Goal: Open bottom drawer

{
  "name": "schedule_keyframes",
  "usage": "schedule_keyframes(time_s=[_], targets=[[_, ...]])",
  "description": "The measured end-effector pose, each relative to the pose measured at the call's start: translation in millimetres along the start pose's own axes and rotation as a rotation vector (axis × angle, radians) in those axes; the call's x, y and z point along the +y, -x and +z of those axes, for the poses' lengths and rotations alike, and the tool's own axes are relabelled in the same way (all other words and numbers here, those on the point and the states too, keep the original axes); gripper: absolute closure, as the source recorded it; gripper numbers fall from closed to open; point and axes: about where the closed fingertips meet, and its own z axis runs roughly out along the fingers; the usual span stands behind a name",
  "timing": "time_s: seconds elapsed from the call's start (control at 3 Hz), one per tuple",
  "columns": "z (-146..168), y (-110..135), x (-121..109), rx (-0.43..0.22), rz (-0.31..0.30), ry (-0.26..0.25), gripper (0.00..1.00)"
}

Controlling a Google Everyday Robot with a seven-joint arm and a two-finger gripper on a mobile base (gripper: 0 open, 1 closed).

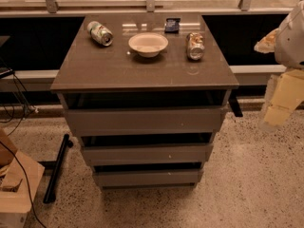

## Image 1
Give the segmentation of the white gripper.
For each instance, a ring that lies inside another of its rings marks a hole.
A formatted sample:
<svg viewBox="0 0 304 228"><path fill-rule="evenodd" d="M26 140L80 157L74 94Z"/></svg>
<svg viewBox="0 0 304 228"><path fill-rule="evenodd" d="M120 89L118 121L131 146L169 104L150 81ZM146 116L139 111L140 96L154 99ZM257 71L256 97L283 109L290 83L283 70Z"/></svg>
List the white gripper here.
<svg viewBox="0 0 304 228"><path fill-rule="evenodd" d="M258 41L254 50L271 53L276 47L277 28ZM272 75L268 81L258 126L272 132L279 129L304 102L304 71L288 69L281 75Z"/></svg>

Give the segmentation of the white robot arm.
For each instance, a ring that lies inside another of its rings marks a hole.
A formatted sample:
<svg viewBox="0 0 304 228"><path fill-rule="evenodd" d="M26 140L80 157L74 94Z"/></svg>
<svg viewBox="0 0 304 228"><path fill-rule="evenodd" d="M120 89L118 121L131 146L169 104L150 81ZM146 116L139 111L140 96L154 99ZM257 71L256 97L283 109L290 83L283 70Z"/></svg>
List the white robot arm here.
<svg viewBox="0 0 304 228"><path fill-rule="evenodd" d="M258 41L254 50L275 54L286 67L279 76L268 80L265 103L259 116L264 131L279 129L304 102L304 0L300 0L278 28Z"/></svg>

